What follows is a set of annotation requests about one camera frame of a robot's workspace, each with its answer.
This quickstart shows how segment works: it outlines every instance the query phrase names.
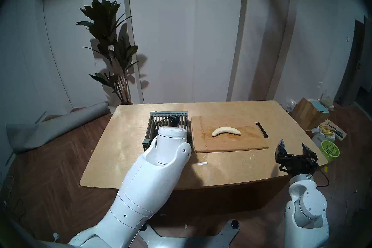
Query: black handle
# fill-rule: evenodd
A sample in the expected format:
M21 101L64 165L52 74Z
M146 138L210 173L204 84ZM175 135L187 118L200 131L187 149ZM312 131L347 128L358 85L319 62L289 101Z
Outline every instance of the black handle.
M257 122L256 125L258 125L260 127L260 130L261 132L263 133L263 137L264 138L267 138L268 137L268 134L265 132L265 130L262 128L260 122Z

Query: potted plant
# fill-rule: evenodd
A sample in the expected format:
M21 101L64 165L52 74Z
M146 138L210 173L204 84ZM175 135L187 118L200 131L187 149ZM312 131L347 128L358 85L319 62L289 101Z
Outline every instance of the potted plant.
M77 25L86 26L89 32L94 38L99 41L97 45L98 50L91 49L97 53L102 54L110 63L113 73L95 73L94 75L89 74L94 80L102 83L103 85L109 86L116 93L122 104L132 104L129 97L128 87L128 69L131 68L135 63L132 63L132 56L137 52L137 46L127 46L124 38L117 39L116 29L128 18L120 21L122 14L116 19L116 13L120 7L116 1L110 2L102 0L93 0L91 6L84 6L84 9L80 9L85 16L91 19L93 22L81 21L76 23ZM119 64L122 71L118 71L115 67L114 61Z

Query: grill rack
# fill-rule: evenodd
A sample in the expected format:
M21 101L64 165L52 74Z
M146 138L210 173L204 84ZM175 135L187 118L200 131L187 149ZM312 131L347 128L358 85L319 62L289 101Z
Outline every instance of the grill rack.
M171 116L179 117L178 127L187 130L187 142L191 144L189 111L156 111L150 112L145 139L142 142L144 151L150 147L152 140L157 135L156 131L159 127L169 127Z

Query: plastic bag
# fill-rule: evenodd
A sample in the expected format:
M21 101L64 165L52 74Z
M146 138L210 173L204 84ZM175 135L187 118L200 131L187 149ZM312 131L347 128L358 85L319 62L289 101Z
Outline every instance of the plastic bag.
M290 99L285 103L284 110L287 111L287 113L291 113L293 111L293 108L297 105L297 101Z

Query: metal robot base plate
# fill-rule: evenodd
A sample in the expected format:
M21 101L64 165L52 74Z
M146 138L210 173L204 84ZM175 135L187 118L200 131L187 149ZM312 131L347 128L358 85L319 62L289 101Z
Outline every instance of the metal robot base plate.
M150 225L145 225L138 234L151 248L228 248L240 230L239 222L230 220L216 236L175 238L159 236Z

